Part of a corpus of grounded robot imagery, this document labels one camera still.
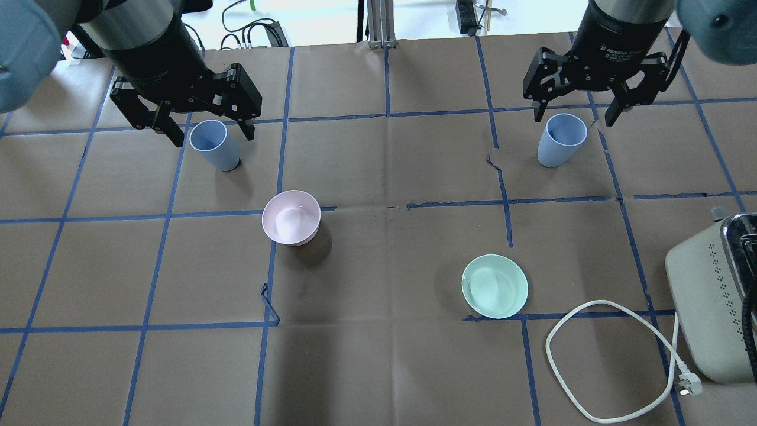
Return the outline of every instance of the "toaster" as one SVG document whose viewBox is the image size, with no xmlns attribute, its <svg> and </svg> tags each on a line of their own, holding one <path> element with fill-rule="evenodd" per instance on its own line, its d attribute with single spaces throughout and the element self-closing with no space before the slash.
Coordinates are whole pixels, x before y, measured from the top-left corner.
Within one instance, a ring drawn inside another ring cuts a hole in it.
<svg viewBox="0 0 757 426">
<path fill-rule="evenodd" d="M 757 213 L 729 216 L 678 244 L 665 269 L 697 368 L 719 383 L 753 381 L 741 310 L 757 274 Z M 752 334 L 756 324 L 752 312 Z"/>
</svg>

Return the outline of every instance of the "plate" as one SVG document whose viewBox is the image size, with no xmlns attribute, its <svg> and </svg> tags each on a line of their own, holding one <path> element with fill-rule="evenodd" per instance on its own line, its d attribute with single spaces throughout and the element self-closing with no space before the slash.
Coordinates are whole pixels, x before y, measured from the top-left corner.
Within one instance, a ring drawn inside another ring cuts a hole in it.
<svg viewBox="0 0 757 426">
<path fill-rule="evenodd" d="M 500 255 L 483 255 L 473 259 L 463 272 L 463 296 L 479 314 L 507 318 L 525 305 L 528 280 L 512 260 Z"/>
</svg>

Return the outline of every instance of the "blue plastic cup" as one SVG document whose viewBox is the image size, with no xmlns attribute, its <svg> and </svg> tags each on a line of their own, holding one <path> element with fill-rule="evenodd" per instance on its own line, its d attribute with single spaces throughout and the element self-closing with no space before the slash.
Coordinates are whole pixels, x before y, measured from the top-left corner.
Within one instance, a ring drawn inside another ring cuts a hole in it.
<svg viewBox="0 0 757 426">
<path fill-rule="evenodd" d="M 547 120 L 536 158 L 544 167 L 555 168 L 578 151 L 588 133 L 582 119 L 573 114 L 555 114 Z"/>
<path fill-rule="evenodd" d="M 226 125 L 218 120 L 205 120 L 189 134 L 189 145 L 207 162 L 221 171 L 234 170 L 239 165 L 239 151 L 229 137 Z"/>
</svg>

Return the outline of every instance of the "blue tape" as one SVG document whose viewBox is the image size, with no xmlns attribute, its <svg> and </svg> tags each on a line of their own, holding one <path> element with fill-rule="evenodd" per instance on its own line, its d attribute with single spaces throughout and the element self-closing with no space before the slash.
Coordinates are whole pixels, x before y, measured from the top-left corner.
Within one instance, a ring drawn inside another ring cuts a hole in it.
<svg viewBox="0 0 757 426">
<path fill-rule="evenodd" d="M 531 361 L 531 342 L 528 340 L 528 325 L 525 319 L 521 320 L 521 332 L 523 334 L 523 352 L 525 353 L 525 368 L 528 372 L 528 388 L 531 390 L 531 407 L 534 410 L 534 425 L 541 426 L 539 415 L 539 399 L 536 394 L 536 380 L 534 379 L 534 364 Z"/>
<path fill-rule="evenodd" d="M 66 222 L 119 222 L 119 221 L 149 221 L 151 219 L 165 219 L 166 215 L 134 215 L 134 216 L 97 216 L 90 218 L 67 218 Z"/>
<path fill-rule="evenodd" d="M 543 198 L 527 198 L 527 199 L 511 199 L 510 204 L 534 204 L 539 202 L 589 202 L 589 201 L 609 201 L 612 200 L 611 196 L 585 196 L 585 197 L 562 197 L 553 199 Z"/>
<path fill-rule="evenodd" d="M 134 360 L 134 369 L 132 370 L 132 380 L 129 385 L 129 395 L 126 398 L 126 410 L 123 414 L 123 426 L 129 424 L 132 414 L 132 404 L 134 403 L 134 392 L 137 386 L 137 379 L 139 378 L 139 367 L 142 365 L 142 353 L 145 350 L 145 338 L 147 336 L 148 325 L 150 323 L 150 314 L 152 312 L 152 302 L 155 298 L 155 287 L 157 286 L 157 278 L 160 273 L 160 265 L 163 262 L 163 253 L 166 248 L 166 239 L 168 238 L 168 228 L 171 222 L 171 211 L 173 210 L 173 202 L 176 199 L 176 188 L 179 186 L 179 175 L 182 169 L 182 163 L 184 159 L 184 153 L 186 151 L 186 139 L 187 129 L 192 122 L 192 113 L 187 114 L 186 122 L 184 123 L 184 139 L 185 143 L 182 144 L 182 148 L 179 151 L 179 159 L 176 161 L 176 169 L 173 172 L 173 185 L 171 186 L 171 195 L 168 199 L 168 207 L 166 209 L 166 215 L 163 224 L 163 233 L 160 235 L 160 245 L 157 249 L 157 256 L 155 259 L 155 268 L 152 274 L 152 281 L 150 282 L 150 291 L 147 298 L 147 306 L 145 307 L 145 316 L 142 319 L 142 332 L 139 334 L 139 345 L 137 346 L 137 354 Z"/>
<path fill-rule="evenodd" d="M 420 111 L 420 112 L 394 112 L 389 117 L 424 117 L 427 115 L 458 115 L 458 114 L 483 114 L 488 109 L 460 109 L 449 111 Z"/>
<path fill-rule="evenodd" d="M 634 313 L 642 317 L 651 316 L 651 315 L 656 315 L 656 316 L 675 315 L 675 311 L 672 311 L 672 310 L 654 311 L 654 312 L 646 310 L 646 311 L 634 311 Z M 507 318 L 489 318 L 483 315 L 481 316 L 468 315 L 467 317 L 463 318 L 463 321 L 464 322 L 521 321 L 521 320 L 530 321 L 530 320 L 544 320 L 544 319 L 560 319 L 566 315 L 567 313 L 565 312 L 554 312 L 554 313 L 543 313 L 543 314 L 515 314 Z M 575 314 L 573 318 L 624 318 L 628 316 L 629 316 L 628 314 L 622 311 L 600 311 L 600 312 L 579 312 L 578 314 Z"/>
<path fill-rule="evenodd" d="M 490 199 L 490 200 L 484 200 L 484 201 L 422 202 L 421 204 L 410 202 L 407 204 L 407 208 L 463 207 L 467 205 L 501 205 L 501 204 L 503 204 L 503 201 L 501 199 Z"/>
<path fill-rule="evenodd" d="M 37 219 L 0 219 L 0 225 L 3 224 L 56 224 L 62 219 L 56 218 L 37 218 Z"/>
<path fill-rule="evenodd" d="M 733 196 L 731 192 L 720 194 L 708 194 L 708 193 L 682 193 L 682 194 L 643 194 L 634 196 L 634 199 L 675 199 L 675 198 L 709 198 L 709 197 L 725 197 Z"/>
<path fill-rule="evenodd" d="M 113 79 L 113 75 L 115 74 L 115 72 L 116 72 L 116 68 L 111 67 L 111 73 L 107 81 L 111 81 Z M 100 105 L 98 106 L 97 113 L 95 113 L 95 119 L 92 122 L 92 126 L 89 128 L 89 137 L 87 138 L 87 143 L 84 145 L 84 152 L 82 153 L 82 158 L 81 160 L 79 160 L 79 168 L 76 169 L 76 176 L 73 179 L 73 184 L 71 185 L 71 191 L 68 194 L 66 207 L 63 210 L 63 217 L 61 218 L 61 222 L 58 225 L 58 230 L 55 233 L 55 238 L 53 239 L 52 247 L 50 248 L 50 254 L 48 255 L 47 262 L 45 263 L 45 270 L 42 272 L 42 279 L 39 282 L 37 293 L 34 296 L 34 303 L 32 304 L 32 309 L 31 309 L 31 312 L 29 313 L 29 318 L 26 320 L 27 329 L 31 328 L 32 323 L 34 322 L 34 317 L 37 313 L 37 308 L 39 307 L 39 300 L 42 298 L 42 292 L 45 289 L 45 284 L 47 283 L 47 278 L 50 273 L 50 268 L 52 267 L 52 260 L 55 257 L 55 251 L 56 249 L 58 249 L 58 244 L 61 241 L 61 234 L 63 233 L 63 226 L 65 224 L 66 218 L 68 217 L 68 212 L 69 210 L 71 210 L 73 197 L 74 195 L 76 195 L 76 188 L 79 186 L 79 179 L 81 179 L 82 170 L 84 169 L 84 164 L 86 162 L 87 155 L 89 154 L 89 149 L 92 145 L 92 138 L 95 136 L 95 129 L 97 128 L 97 122 L 98 120 L 100 120 L 102 109 L 105 106 L 107 93 L 108 93 L 108 87 L 106 86 L 101 95 L 101 98 L 100 98 L 101 101 L 100 101 Z M 23 336 L 21 337 L 21 344 L 18 346 L 18 351 L 16 352 L 16 359 L 14 360 L 13 367 L 11 368 L 11 373 L 8 377 L 8 382 L 6 382 L 2 399 L 0 399 L 0 419 L 2 419 L 2 413 L 5 410 L 5 403 L 8 401 L 8 394 L 11 392 L 13 380 L 15 379 L 18 365 L 21 361 L 21 356 L 23 355 L 23 348 L 25 347 L 26 340 L 28 338 L 29 338 L 29 331 L 27 330 L 23 333 Z"/>
<path fill-rule="evenodd" d="M 286 132 L 289 123 L 289 102 L 291 98 L 291 75 L 294 68 L 294 47 L 289 51 L 289 66 L 286 77 L 286 94 L 284 97 L 284 122 L 282 126 L 282 146 L 279 152 L 279 179 L 276 181 L 276 193 L 282 191 L 284 179 L 284 155 L 286 153 Z"/>
<path fill-rule="evenodd" d="M 594 98 L 590 92 L 587 93 L 589 96 L 589 103 L 592 105 L 592 114 L 594 115 L 594 119 L 599 118 L 599 114 L 597 113 L 597 106 L 594 104 Z M 607 160 L 607 167 L 610 169 L 610 174 L 612 175 L 612 184 L 615 186 L 615 191 L 617 193 L 617 199 L 618 203 L 620 205 L 620 211 L 623 216 L 623 223 L 625 224 L 625 230 L 626 234 L 628 235 L 628 242 L 631 244 L 631 252 L 634 255 L 634 263 L 636 264 L 636 271 L 639 275 L 639 281 L 641 282 L 641 288 L 644 292 L 644 298 L 646 299 L 647 308 L 649 309 L 650 314 L 650 321 L 652 325 L 659 329 L 657 325 L 657 317 L 655 313 L 654 304 L 652 302 L 652 297 L 649 294 L 649 287 L 647 286 L 646 282 L 646 275 L 644 274 L 644 268 L 641 264 L 641 256 L 639 255 L 639 249 L 636 244 L 636 238 L 634 237 L 634 230 L 631 227 L 631 220 L 628 217 L 628 210 L 625 207 L 625 201 L 623 200 L 623 192 L 620 189 L 620 183 L 618 181 L 618 175 L 615 172 L 615 166 L 612 163 L 612 157 L 609 154 L 609 149 L 607 146 L 607 139 L 605 138 L 605 135 L 599 131 L 600 134 L 600 141 L 602 142 L 602 147 L 605 149 L 605 159 Z M 665 372 L 668 371 L 668 360 L 665 357 L 665 348 L 662 345 L 662 342 L 657 340 L 657 350 L 660 355 L 660 359 L 662 360 L 663 370 Z M 680 426 L 685 426 L 684 416 L 683 412 L 681 411 L 681 405 L 678 403 L 677 396 L 673 396 L 673 407 L 676 412 L 676 416 L 678 417 L 678 423 Z"/>
<path fill-rule="evenodd" d="M 282 181 L 284 179 L 284 156 L 286 154 L 286 136 L 287 136 L 287 123 L 289 121 L 289 99 L 291 96 L 291 77 L 292 69 L 294 67 L 294 48 L 291 48 L 289 54 L 289 67 L 287 71 L 286 79 L 286 96 L 284 101 L 284 128 L 282 129 L 282 146 L 279 154 L 279 177 L 277 183 L 276 193 L 280 193 L 282 190 Z M 276 266 L 276 243 L 271 242 L 271 252 L 268 258 L 268 303 L 273 297 L 273 272 Z M 263 316 L 263 321 L 268 322 L 269 313 L 273 309 L 266 307 L 266 314 Z M 276 315 L 276 325 L 278 325 L 278 315 Z M 260 410 L 263 408 L 263 376 L 266 369 L 266 353 L 268 352 L 268 329 L 269 326 L 263 327 L 263 336 L 260 338 L 260 358 L 257 364 L 257 387 L 255 390 L 255 426 L 260 425 Z"/>
<path fill-rule="evenodd" d="M 502 178 L 502 169 L 494 165 L 491 162 L 491 156 L 486 157 L 486 164 L 497 169 L 497 176 L 500 179 L 500 192 L 502 193 L 502 206 L 505 209 L 505 228 L 507 229 L 507 244 L 512 248 L 512 223 L 510 221 L 510 202 L 507 198 L 507 188 L 505 188 L 505 181 Z"/>
<path fill-rule="evenodd" d="M 262 214 L 262 210 L 195 211 L 192 213 L 172 213 L 171 218 L 212 218 L 216 216 L 255 216 Z"/>
<path fill-rule="evenodd" d="M 366 118 L 384 117 L 383 114 L 359 114 L 359 115 L 332 115 L 327 117 L 301 117 L 290 118 L 290 123 L 301 123 L 306 121 L 337 121 L 337 120 L 363 120 Z"/>
<path fill-rule="evenodd" d="M 389 103 L 389 48 L 384 48 L 384 91 L 385 91 L 385 115 L 390 117 L 391 107 Z"/>
<path fill-rule="evenodd" d="M 699 99 L 700 104 L 728 104 L 732 102 L 757 102 L 757 98 Z"/>
<path fill-rule="evenodd" d="M 481 39 L 475 38 L 476 49 L 478 50 L 478 61 L 481 63 L 481 73 L 484 76 L 484 89 L 486 91 L 486 105 L 489 107 L 489 124 L 491 126 L 491 135 L 494 140 L 494 148 L 498 149 L 500 144 L 497 140 L 497 125 L 494 123 L 494 111 L 491 102 L 491 88 L 489 87 L 489 76 L 486 72 L 486 61 L 484 60 L 484 50 L 481 48 Z"/>
</svg>

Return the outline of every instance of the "electrical cord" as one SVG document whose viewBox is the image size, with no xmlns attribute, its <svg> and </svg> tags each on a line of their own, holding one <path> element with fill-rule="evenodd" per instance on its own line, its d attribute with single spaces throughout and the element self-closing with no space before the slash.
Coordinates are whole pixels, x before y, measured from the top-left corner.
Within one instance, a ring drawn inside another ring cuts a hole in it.
<svg viewBox="0 0 757 426">
<path fill-rule="evenodd" d="M 188 25 L 186 23 L 184 24 L 184 27 L 189 28 L 190 30 L 192 30 L 193 33 L 195 33 L 195 36 L 197 37 L 197 41 L 200 44 L 200 50 L 202 50 L 202 52 L 205 53 L 205 45 L 202 44 L 202 39 L 200 38 L 200 34 L 197 33 L 197 30 L 195 30 L 194 28 L 192 28 L 191 25 Z"/>
<path fill-rule="evenodd" d="M 686 53 L 686 47 L 689 45 L 690 38 L 691 36 L 689 33 L 687 33 L 686 30 L 682 30 L 681 34 L 678 36 L 678 40 L 675 41 L 675 46 L 668 59 L 668 67 L 672 66 L 672 69 L 667 79 L 662 84 L 660 92 L 666 91 L 673 83 L 673 79 L 676 74 L 678 74 L 678 69 L 681 68 L 681 63 L 684 61 L 684 54 Z"/>
<path fill-rule="evenodd" d="M 752 376 L 757 383 L 757 348 L 755 348 L 755 339 L 752 333 L 752 311 L 757 303 L 757 277 L 752 279 L 751 284 L 744 289 L 744 304 L 741 308 L 741 333 L 744 336 L 744 346 L 746 354 L 749 356 Z"/>
<path fill-rule="evenodd" d="M 270 33 L 271 36 L 273 36 L 274 40 L 276 41 L 276 44 L 279 47 L 283 47 L 284 43 L 282 43 L 282 40 L 279 37 L 279 34 L 276 33 L 276 31 L 273 29 L 273 27 L 271 27 L 269 24 L 262 23 L 262 22 L 253 22 L 253 23 L 250 23 L 249 29 L 247 31 L 247 43 L 248 44 L 250 44 L 250 45 L 252 44 L 252 29 L 255 28 L 255 27 L 257 27 L 257 26 L 261 26 L 261 27 L 265 28 L 265 30 L 268 33 Z"/>
<path fill-rule="evenodd" d="M 223 36 L 223 38 L 221 39 L 220 50 L 224 50 L 224 49 L 232 50 L 232 48 L 230 48 L 230 47 L 226 47 L 226 48 L 223 47 L 223 42 L 225 42 L 226 39 L 228 39 L 229 37 L 232 37 L 234 40 L 236 40 L 237 41 L 237 45 L 241 45 L 241 42 L 239 41 L 239 37 L 237 37 L 236 34 L 229 33 L 229 34 L 226 34 L 225 36 Z"/>
<path fill-rule="evenodd" d="M 565 380 L 562 378 L 562 375 L 557 370 L 557 366 L 555 365 L 555 360 L 552 357 L 551 344 L 552 344 L 552 339 L 557 333 L 557 331 L 564 325 L 564 323 L 568 322 L 568 320 L 572 318 L 574 315 L 578 314 L 580 311 L 583 311 L 589 306 L 594 306 L 594 305 L 609 305 L 609 306 L 612 306 L 613 308 L 616 308 L 625 312 L 626 314 L 630 315 L 632 318 L 637 319 L 639 322 L 641 322 L 647 328 L 653 331 L 654 334 L 657 336 L 657 338 L 665 345 L 666 348 L 668 348 L 668 351 L 670 351 L 668 383 L 665 385 L 665 390 L 660 394 L 660 396 L 658 396 L 649 405 L 635 412 L 632 412 L 631 414 L 623 415 L 620 417 L 614 417 L 614 418 L 598 418 L 591 415 L 578 402 L 575 395 L 573 395 L 573 392 L 570 391 L 570 389 L 568 388 L 568 385 L 565 383 Z M 676 364 L 678 365 L 678 370 L 681 371 L 681 374 L 678 376 L 681 379 L 680 384 L 684 387 L 684 390 L 681 391 L 681 395 L 686 395 L 688 393 L 692 395 L 698 395 L 702 392 L 701 380 L 699 379 L 699 377 L 696 376 L 696 374 L 689 371 L 684 360 L 681 359 L 681 357 L 676 353 L 676 346 L 677 346 L 677 341 L 678 341 L 678 328 L 679 328 L 678 315 L 675 315 L 675 320 L 674 320 L 674 325 L 673 325 L 673 344 L 671 345 L 670 342 L 668 342 L 665 339 L 662 333 L 659 332 L 659 330 L 654 328 L 654 326 L 652 326 L 649 322 L 645 321 L 643 318 L 641 318 L 639 315 L 637 315 L 635 312 L 631 311 L 630 309 L 627 309 L 624 306 L 620 306 L 619 304 L 615 302 L 610 302 L 609 300 L 592 300 L 591 302 L 586 302 L 583 305 L 577 306 L 575 309 L 573 309 L 567 315 L 565 315 L 565 317 L 560 319 L 560 321 L 558 321 L 557 324 L 555 324 L 555 327 L 547 335 L 547 341 L 544 344 L 544 347 L 547 350 L 547 360 L 550 363 L 552 372 L 555 374 L 557 381 L 560 383 L 560 386 L 565 391 L 565 394 L 568 395 L 568 398 L 571 400 L 575 408 L 577 408 L 578 411 L 580 411 L 581 414 L 583 414 L 586 418 L 588 418 L 589 420 L 595 423 L 602 423 L 602 424 L 619 423 L 621 421 L 627 421 L 633 418 L 637 418 L 641 415 L 645 415 L 646 413 L 652 411 L 655 407 L 660 405 L 660 403 L 662 403 L 662 401 L 664 401 L 668 397 L 673 387 Z"/>
</svg>

